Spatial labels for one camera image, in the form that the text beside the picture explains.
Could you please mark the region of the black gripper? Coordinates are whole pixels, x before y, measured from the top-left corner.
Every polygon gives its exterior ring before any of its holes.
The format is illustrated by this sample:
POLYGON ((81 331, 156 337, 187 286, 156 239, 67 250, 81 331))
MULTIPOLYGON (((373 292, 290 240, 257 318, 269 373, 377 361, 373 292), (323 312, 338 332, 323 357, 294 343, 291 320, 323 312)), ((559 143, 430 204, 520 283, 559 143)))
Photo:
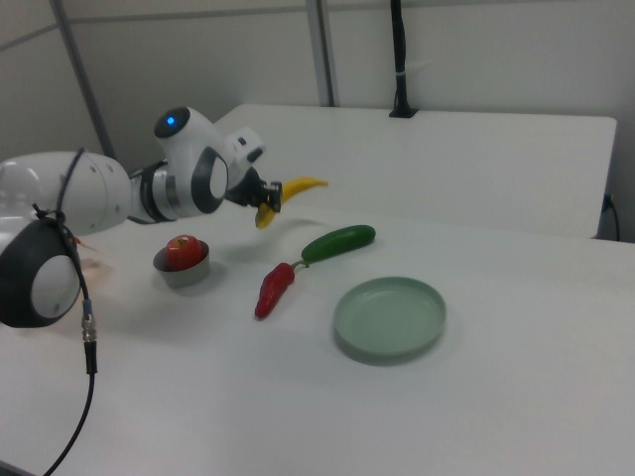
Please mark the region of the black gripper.
POLYGON ((239 184, 227 190, 225 198, 240 206, 258 208, 262 204, 274 213, 279 213, 282 208, 283 185, 279 181, 265 182, 251 168, 239 184))

